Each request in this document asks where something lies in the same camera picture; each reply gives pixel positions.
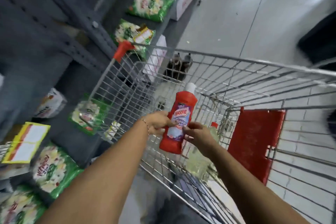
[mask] bracelet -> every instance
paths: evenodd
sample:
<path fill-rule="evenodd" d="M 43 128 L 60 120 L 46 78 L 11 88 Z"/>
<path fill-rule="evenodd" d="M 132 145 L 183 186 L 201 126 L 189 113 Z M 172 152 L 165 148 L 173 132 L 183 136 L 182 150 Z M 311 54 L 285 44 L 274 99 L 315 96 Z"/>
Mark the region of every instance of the bracelet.
<path fill-rule="evenodd" d="M 148 126 L 147 122 L 143 118 L 141 120 L 146 124 L 146 126 L 147 126 L 147 132 L 148 132 L 148 136 L 149 136 L 149 126 Z"/>

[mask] gray shelving unit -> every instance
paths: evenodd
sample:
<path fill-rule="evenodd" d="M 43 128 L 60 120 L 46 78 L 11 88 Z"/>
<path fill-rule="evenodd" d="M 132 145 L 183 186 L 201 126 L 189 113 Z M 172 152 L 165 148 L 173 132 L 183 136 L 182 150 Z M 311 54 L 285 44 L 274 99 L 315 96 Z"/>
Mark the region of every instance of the gray shelving unit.
<path fill-rule="evenodd" d="M 199 0 L 193 0 L 178 22 L 170 20 L 173 4 L 162 23 L 127 15 L 132 1 L 0 0 L 0 73 L 5 76 L 0 89 L 0 140 L 14 124 L 30 121 L 41 99 L 55 87 L 68 104 L 52 119 L 33 120 L 51 125 L 42 145 L 53 141 L 80 167 L 88 165 L 102 140 L 78 130 L 68 117 L 84 93 L 92 91 L 113 56 L 116 46 L 110 34 L 120 19 L 146 23 L 156 30 L 152 44 L 164 34 L 167 45 L 176 47 Z M 90 43 L 83 47 L 55 21 L 82 30 Z M 16 177 L 14 183 L 27 179 L 29 175 Z"/>

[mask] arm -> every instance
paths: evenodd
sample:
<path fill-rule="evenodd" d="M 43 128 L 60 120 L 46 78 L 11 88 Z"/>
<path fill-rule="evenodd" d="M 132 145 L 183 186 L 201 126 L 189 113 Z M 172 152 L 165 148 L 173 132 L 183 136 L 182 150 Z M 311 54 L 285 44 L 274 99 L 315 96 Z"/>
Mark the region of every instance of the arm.
<path fill-rule="evenodd" d="M 167 114 L 156 112 L 145 116 L 145 121 L 138 120 L 65 189 L 38 223 L 118 223 L 148 134 L 156 134 L 158 128 L 175 125 Z"/>
<path fill-rule="evenodd" d="M 185 133 L 193 137 L 187 140 L 214 163 L 246 224 L 309 224 L 218 145 L 207 127 L 191 122 Z"/>

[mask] hand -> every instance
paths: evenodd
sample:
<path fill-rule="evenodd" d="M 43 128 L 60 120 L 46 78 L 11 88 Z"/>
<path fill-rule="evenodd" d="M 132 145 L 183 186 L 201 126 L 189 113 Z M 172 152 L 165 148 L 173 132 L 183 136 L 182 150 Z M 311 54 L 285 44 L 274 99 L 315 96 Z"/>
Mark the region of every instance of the hand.
<path fill-rule="evenodd" d="M 175 122 L 172 122 L 168 117 L 168 112 L 167 111 L 158 111 L 158 112 L 153 112 L 145 117 L 143 119 L 147 123 L 149 127 L 149 134 L 150 135 L 163 135 L 164 130 L 162 128 L 168 126 L 168 127 L 173 127 L 176 125 Z"/>
<path fill-rule="evenodd" d="M 185 140 L 195 145 L 204 157 L 210 158 L 218 143 L 213 139 L 210 130 L 198 122 L 190 122 L 184 127 Z"/>

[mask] shopping cart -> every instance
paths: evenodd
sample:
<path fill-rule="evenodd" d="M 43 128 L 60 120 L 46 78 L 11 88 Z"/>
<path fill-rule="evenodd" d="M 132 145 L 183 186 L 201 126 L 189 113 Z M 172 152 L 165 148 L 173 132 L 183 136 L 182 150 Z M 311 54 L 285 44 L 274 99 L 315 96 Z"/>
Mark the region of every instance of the shopping cart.
<path fill-rule="evenodd" d="M 261 159 L 265 165 L 258 178 L 308 221 L 333 220 L 336 135 L 325 120 L 336 109 L 336 73 L 151 45 L 130 49 L 128 42 L 120 44 L 88 100 L 109 106 L 97 128 L 104 140 L 116 142 L 140 116 L 170 110 L 175 94 L 193 82 L 198 99 L 193 120 L 219 124 L 220 144 L 229 152 L 232 148 L 247 168 Z M 139 51 L 148 61 L 139 59 Z M 188 71 L 178 62 L 169 66 L 177 53 L 182 58 L 191 54 Z M 179 74 L 183 81 L 176 80 Z M 274 127 L 271 139 L 259 143 L 255 137 L 264 133 L 263 120 L 268 126 L 265 117 L 270 114 L 277 116 L 269 123 Z M 148 174 L 209 223 L 244 222 L 213 166 L 205 181 L 186 171 L 190 143 L 177 156 L 159 150 L 159 142 L 159 137 L 149 137 L 141 162 Z"/>

